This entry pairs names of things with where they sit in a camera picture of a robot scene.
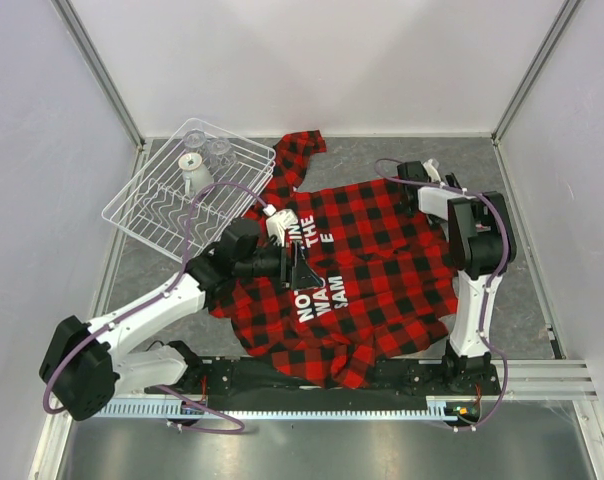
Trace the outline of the red black plaid shirt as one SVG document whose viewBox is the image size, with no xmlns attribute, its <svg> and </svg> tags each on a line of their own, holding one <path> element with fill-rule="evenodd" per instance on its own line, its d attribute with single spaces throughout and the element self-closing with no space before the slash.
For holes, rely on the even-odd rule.
<svg viewBox="0 0 604 480">
<path fill-rule="evenodd" d="M 211 314 L 228 319 L 245 351 L 276 369 L 355 387 L 377 361 L 447 336 L 444 318 L 458 305 L 455 270 L 443 230 L 405 212 L 400 185 L 377 179 L 302 191 L 325 149 L 317 131 L 283 136 L 261 195 L 295 212 L 290 237 L 325 286 L 294 292 L 275 279 L 241 279 Z"/>
</svg>

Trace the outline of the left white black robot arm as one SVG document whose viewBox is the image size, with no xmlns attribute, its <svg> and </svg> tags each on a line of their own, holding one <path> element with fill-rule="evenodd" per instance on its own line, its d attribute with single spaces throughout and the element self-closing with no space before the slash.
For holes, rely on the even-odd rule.
<svg viewBox="0 0 604 480">
<path fill-rule="evenodd" d="M 151 292 L 87 322 L 76 316 L 62 320 L 39 369 L 46 385 L 45 411 L 68 412 L 83 421 L 117 394 L 149 387 L 172 386 L 180 393 L 197 389 L 204 363 L 184 342 L 143 352 L 137 346 L 189 314 L 213 310 L 231 298 L 241 279 L 276 279 L 293 291 L 323 286 L 306 261 L 304 246 L 288 237 L 297 221 L 289 209 L 270 214 L 265 224 L 235 219 L 218 241 Z"/>
</svg>

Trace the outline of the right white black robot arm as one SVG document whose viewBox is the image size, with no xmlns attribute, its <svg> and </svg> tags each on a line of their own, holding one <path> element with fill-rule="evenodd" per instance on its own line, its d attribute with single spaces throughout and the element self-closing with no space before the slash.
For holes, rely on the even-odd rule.
<svg viewBox="0 0 604 480">
<path fill-rule="evenodd" d="M 517 248 L 506 200 L 497 191 L 471 193 L 453 174 L 442 177 L 433 160 L 397 166 L 410 214 L 423 213 L 446 227 L 458 271 L 458 307 L 445 347 L 440 381 L 465 392 L 476 373 L 490 370 L 490 325 L 497 290 Z"/>
</svg>

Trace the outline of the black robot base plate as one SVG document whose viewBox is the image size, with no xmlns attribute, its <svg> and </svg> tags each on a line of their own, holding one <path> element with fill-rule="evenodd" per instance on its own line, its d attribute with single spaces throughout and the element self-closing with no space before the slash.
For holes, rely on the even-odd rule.
<svg viewBox="0 0 604 480">
<path fill-rule="evenodd" d="M 218 410 L 283 409 L 417 409 L 428 396 L 477 399 L 501 391 L 497 369 L 449 378 L 439 361 L 383 359 L 367 373 L 364 383 L 349 387 L 287 374 L 265 360 L 252 357 L 204 357 L 171 386 L 183 395 L 204 398 Z"/>
</svg>

